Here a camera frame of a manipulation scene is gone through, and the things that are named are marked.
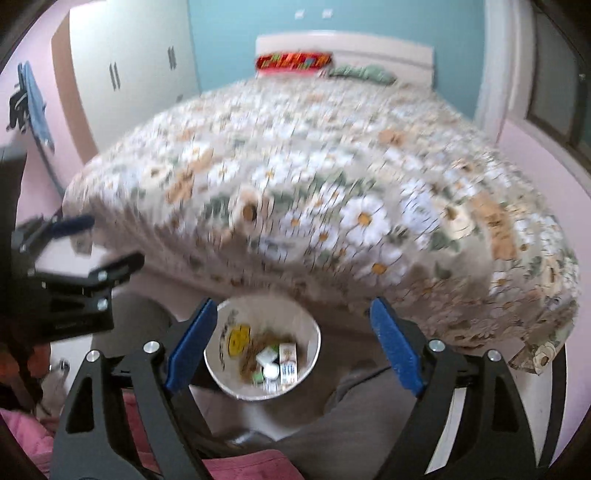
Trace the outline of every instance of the blue wall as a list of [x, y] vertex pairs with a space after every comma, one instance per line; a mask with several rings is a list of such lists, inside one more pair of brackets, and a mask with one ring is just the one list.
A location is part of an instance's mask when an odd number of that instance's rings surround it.
[[[323, 20], [322, 10], [333, 9]], [[305, 9], [302, 20], [296, 10]], [[254, 73], [260, 34], [345, 30], [388, 35], [435, 48], [435, 88], [474, 116], [484, 59], [483, 0], [189, 0], [202, 90]]]

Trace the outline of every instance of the person's leg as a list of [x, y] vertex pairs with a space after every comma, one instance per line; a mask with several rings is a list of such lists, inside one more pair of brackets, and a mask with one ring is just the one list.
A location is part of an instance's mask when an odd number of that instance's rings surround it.
[[270, 446], [309, 480], [370, 480], [415, 404], [392, 369], [357, 379], [327, 414]]
[[[123, 356], [141, 349], [146, 342], [164, 336], [176, 318], [155, 300], [130, 292], [122, 292], [112, 301], [113, 323], [115, 327], [93, 335], [92, 348], [100, 350], [107, 357]], [[187, 387], [171, 399], [177, 423], [187, 441], [200, 450], [207, 448], [208, 455], [217, 452], [209, 441], [198, 443], [200, 436], [207, 439], [211, 432], [197, 404]], [[219, 453], [228, 453], [219, 446]]]

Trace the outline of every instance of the white wardrobe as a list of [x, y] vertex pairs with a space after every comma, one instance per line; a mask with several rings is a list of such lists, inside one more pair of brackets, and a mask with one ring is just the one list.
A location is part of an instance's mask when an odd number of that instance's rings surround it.
[[102, 0], [70, 11], [76, 85], [99, 152], [199, 93], [187, 0]]

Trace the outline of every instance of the pink wall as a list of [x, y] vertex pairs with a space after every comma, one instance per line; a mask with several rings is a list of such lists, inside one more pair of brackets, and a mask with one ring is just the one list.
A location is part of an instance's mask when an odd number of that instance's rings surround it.
[[[537, 136], [531, 124], [507, 120], [499, 146], [536, 184], [557, 215], [577, 254], [583, 292], [579, 319], [566, 342], [566, 406], [557, 456], [574, 435], [591, 404], [591, 198], [565, 166], [534, 138], [534, 134]], [[553, 142], [549, 144], [552, 152], [563, 152]], [[577, 175], [584, 179], [585, 173]]]
[[46, 118], [56, 145], [55, 154], [49, 153], [51, 163], [66, 187], [74, 174], [82, 167], [72, 136], [61, 108], [56, 78], [53, 70], [51, 38], [70, 8], [88, 0], [58, 0], [33, 25], [17, 47], [4, 70], [0, 73], [0, 144], [22, 141], [27, 148], [28, 160], [22, 180], [22, 193], [18, 205], [18, 220], [40, 213], [50, 215], [61, 203], [30, 134], [5, 131], [8, 125], [8, 99], [16, 91], [17, 65], [29, 61], [43, 98], [47, 104]]

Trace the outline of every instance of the pillow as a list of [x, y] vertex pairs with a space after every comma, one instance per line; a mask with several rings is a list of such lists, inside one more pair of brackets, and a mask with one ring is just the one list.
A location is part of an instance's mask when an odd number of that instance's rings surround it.
[[380, 85], [392, 85], [396, 82], [396, 76], [379, 65], [368, 65], [366, 67], [353, 67], [342, 65], [326, 73], [327, 77], [348, 77], [359, 80], [369, 80]]
[[317, 75], [332, 62], [327, 52], [269, 53], [256, 60], [257, 75], [296, 73]]

